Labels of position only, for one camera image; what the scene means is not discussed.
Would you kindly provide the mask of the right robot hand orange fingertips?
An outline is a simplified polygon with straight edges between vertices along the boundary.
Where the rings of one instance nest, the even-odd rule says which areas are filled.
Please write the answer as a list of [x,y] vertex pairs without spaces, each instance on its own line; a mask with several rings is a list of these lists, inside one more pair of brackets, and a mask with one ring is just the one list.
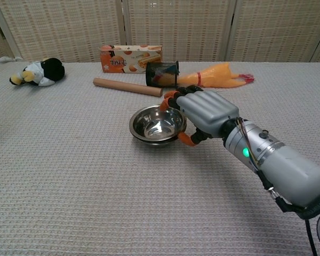
[[196,127],[192,135],[178,134],[178,139],[188,146],[196,146],[206,139],[224,138],[228,123],[239,116],[239,108],[212,90],[199,86],[178,87],[165,94],[160,110],[174,108],[182,112]]

